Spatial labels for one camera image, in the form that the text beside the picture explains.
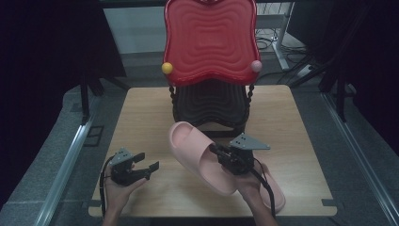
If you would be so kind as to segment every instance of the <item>human arm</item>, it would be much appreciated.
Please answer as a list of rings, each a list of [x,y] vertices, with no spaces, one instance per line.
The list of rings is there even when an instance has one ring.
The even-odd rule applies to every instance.
[[[129,201],[130,194],[137,188],[143,186],[147,179],[142,178],[129,186],[119,186],[110,178],[111,167],[105,170],[104,186],[106,194],[106,211],[103,226],[116,226],[123,207]]]
[[[261,165],[255,162],[255,170],[262,172]],[[264,205],[261,197],[261,182],[251,173],[235,176],[237,190],[249,206],[257,226],[276,226],[278,223],[273,218],[270,209]]]

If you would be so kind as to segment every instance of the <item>power strip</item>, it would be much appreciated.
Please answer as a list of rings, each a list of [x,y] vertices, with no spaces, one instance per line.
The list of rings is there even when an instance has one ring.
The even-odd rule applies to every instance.
[[[303,77],[306,74],[310,73],[311,70],[313,70],[313,69],[314,69],[314,67],[312,65],[308,64],[301,71],[299,71],[299,73],[297,73],[296,76]]]

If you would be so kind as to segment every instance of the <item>black cable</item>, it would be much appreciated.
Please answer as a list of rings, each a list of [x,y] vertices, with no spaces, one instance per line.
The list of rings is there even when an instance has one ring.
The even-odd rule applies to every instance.
[[[281,5],[282,3],[279,3],[279,11],[281,10]],[[279,12],[277,14],[279,14]]]
[[[295,73],[291,75],[291,77],[285,82],[285,85],[288,85],[290,81],[297,75],[297,72],[302,69],[302,66],[306,65],[311,61],[312,57],[311,56],[305,56],[303,59],[301,59],[296,65],[295,65]]]
[[[258,81],[261,80],[262,78],[264,78],[264,77],[266,77],[266,76],[268,76],[268,75],[279,74],[279,73],[285,73],[285,72],[264,73],[264,74],[258,76],[258,78],[257,78],[256,81],[255,81],[255,85],[256,85],[256,83],[258,83]]]
[[[265,44],[265,47],[259,47],[258,46],[258,49],[259,50],[265,50],[265,49],[267,49],[271,44],[272,44],[272,40],[270,40],[270,39],[267,39],[267,38],[263,38],[263,37],[257,37],[256,38],[256,43],[258,44],[258,43],[262,43],[262,44]]]
[[[290,58],[290,56],[297,56],[297,55],[305,55],[305,57],[306,57],[308,54],[305,54],[305,53],[302,53],[302,54],[299,54],[299,53],[287,54],[285,57],[287,58],[288,61],[296,64],[296,63],[300,63],[302,59],[300,59],[299,61],[294,61],[293,59]]]
[[[106,210],[106,208],[105,208],[105,195],[104,195],[104,179],[106,177],[109,177],[109,176],[105,177],[105,170],[106,170],[106,167],[108,166],[109,161],[111,161],[112,158],[113,158],[113,156],[106,160],[105,164],[103,165],[103,170],[101,171],[101,174],[100,174],[100,185],[99,185],[99,187],[100,187],[101,210],[102,210],[102,213],[103,213],[103,218],[105,217],[105,210]]]
[[[281,45],[281,50],[285,53],[291,53],[291,54],[306,54],[306,55],[311,55],[313,54],[314,51],[309,51],[307,49],[304,49],[305,47],[287,47],[285,45]]]
[[[265,4],[263,5],[263,8],[260,9],[261,15],[265,15],[266,8],[267,8],[267,3],[265,3]],[[256,35],[259,35],[259,33],[261,33],[262,30],[263,30],[263,29],[256,29],[256,30],[255,30],[255,34],[256,34]]]
[[[281,84],[282,79],[288,75],[288,73],[291,72],[296,72],[298,70],[298,68],[302,67],[303,65],[305,65],[306,63],[308,63],[309,61],[311,61],[311,57],[309,56],[305,56],[303,57],[297,64],[294,65],[294,67],[292,67],[288,72],[286,72],[278,81],[277,81],[277,85]]]
[[[267,14],[270,14],[270,9],[272,8],[273,4],[274,4],[274,3],[270,3],[270,5],[269,5],[269,10],[267,11]]]
[[[306,46],[286,46],[286,45],[281,45],[281,48],[287,48],[287,49],[304,49]]]
[[[267,190],[267,192],[269,193],[269,197],[270,197],[270,209],[271,209],[273,218],[276,218],[276,204],[275,204],[275,199],[274,199],[273,190],[272,190],[272,188],[270,187],[270,184],[267,183],[266,175],[265,175],[265,173],[264,173],[264,169],[263,169],[263,167],[262,167],[261,162],[260,162],[258,159],[256,159],[256,158],[253,158],[253,159],[256,160],[256,161],[259,163],[259,165],[261,165],[261,169],[262,169],[262,172],[263,172],[263,177],[262,177],[262,175],[261,175],[257,170],[255,170],[254,168],[249,169],[249,171],[261,182],[262,186],[263,186],[263,187]]]

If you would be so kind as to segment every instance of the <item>gray floor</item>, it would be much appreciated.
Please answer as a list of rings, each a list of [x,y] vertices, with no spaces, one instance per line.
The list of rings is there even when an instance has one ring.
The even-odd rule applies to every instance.
[[[128,74],[127,78],[120,79],[122,82],[132,88],[165,87],[165,93],[168,95],[167,82],[158,66],[162,55],[129,55],[122,58]],[[280,72],[280,67],[272,53],[263,53],[262,60],[265,67],[261,74],[270,74],[260,79],[257,86],[286,84],[290,79],[291,81],[296,79],[295,72],[277,73]],[[370,182],[359,166],[339,125],[333,120],[324,97],[318,91],[317,84],[321,76],[323,75],[292,89],[292,92],[327,179],[334,204],[338,207],[338,214],[330,218],[278,217],[278,222],[280,225],[290,226],[390,225]],[[54,212],[51,225],[101,225],[100,218],[93,218],[88,214],[88,206],[97,204],[90,199],[126,95],[125,90],[114,84],[106,80],[102,80],[102,83],[105,88],[104,95],[94,97],[90,94],[90,101],[100,98],[100,105],[92,126],[103,127],[103,135],[98,145],[93,145],[98,141],[96,137],[86,139],[86,145],[76,160],[71,177]],[[68,91],[52,133],[43,144],[23,180],[3,206],[0,213],[0,225],[32,225],[37,219],[59,166],[79,128],[82,116],[79,106],[80,89]],[[399,180],[394,175],[399,170],[398,156],[360,115],[350,98],[345,101],[345,116],[347,117],[346,125],[351,129],[375,175],[386,188],[393,202],[399,203]],[[196,222],[196,225],[219,225],[221,222],[220,220],[191,220],[191,222]],[[144,226],[154,222],[159,224],[159,221],[160,219],[150,218],[123,218],[120,225]],[[169,219],[159,225],[193,225],[186,222],[187,219],[175,221]]]

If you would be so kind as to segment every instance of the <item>pink knob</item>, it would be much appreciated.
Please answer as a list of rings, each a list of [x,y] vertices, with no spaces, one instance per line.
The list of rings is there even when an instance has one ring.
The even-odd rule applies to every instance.
[[[252,61],[250,68],[256,73],[260,72],[262,70],[262,62],[259,60]]]

